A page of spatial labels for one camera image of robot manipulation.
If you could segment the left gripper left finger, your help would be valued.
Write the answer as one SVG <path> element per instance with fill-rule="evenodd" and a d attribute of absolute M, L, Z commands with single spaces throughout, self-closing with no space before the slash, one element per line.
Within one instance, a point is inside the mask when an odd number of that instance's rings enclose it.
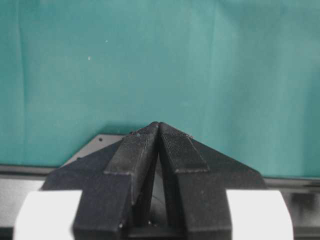
<path fill-rule="evenodd" d="M 53 170 L 42 185 L 44 191 L 81 190 L 72 224 L 77 240 L 115 240 L 131 223 L 132 210 L 142 211 L 146 221 L 157 160 L 159 123 L 129 133 L 122 140 Z"/>

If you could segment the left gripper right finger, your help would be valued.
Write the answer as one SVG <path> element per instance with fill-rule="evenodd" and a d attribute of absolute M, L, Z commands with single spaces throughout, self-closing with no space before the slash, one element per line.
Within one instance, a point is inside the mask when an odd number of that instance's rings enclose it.
<path fill-rule="evenodd" d="M 159 123 L 167 222 L 189 240 L 230 240 L 232 221 L 227 189 L 265 190 L 255 169 Z"/>

